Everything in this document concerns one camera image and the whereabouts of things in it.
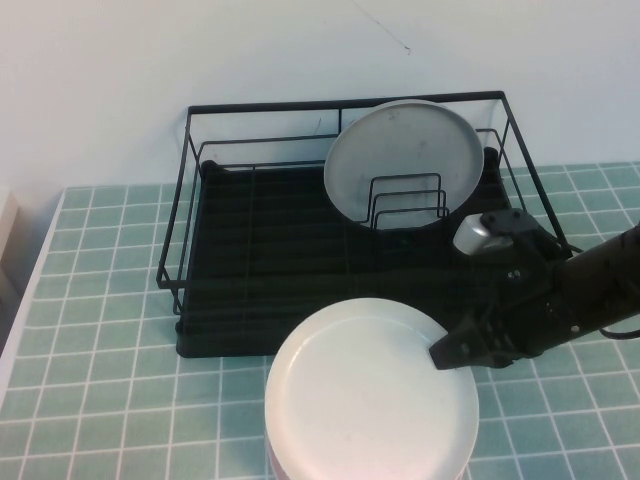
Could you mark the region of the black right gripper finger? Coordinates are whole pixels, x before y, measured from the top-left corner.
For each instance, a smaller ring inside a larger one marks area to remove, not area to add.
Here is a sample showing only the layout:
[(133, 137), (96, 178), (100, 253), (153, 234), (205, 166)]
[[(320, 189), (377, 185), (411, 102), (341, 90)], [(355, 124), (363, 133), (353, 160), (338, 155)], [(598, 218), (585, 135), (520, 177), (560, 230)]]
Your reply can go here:
[(438, 370), (493, 367), (492, 340), (492, 335), (475, 317), (464, 317), (454, 329), (429, 347), (429, 353)]

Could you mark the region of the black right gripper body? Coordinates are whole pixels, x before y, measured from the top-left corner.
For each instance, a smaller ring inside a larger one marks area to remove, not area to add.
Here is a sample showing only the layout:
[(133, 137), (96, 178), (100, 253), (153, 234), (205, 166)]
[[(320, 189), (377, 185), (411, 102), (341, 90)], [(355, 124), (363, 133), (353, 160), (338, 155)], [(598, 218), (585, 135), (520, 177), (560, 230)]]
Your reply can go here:
[(513, 267), (499, 277), (487, 309), (488, 366), (503, 369), (553, 346), (562, 326), (558, 275), (564, 264)]

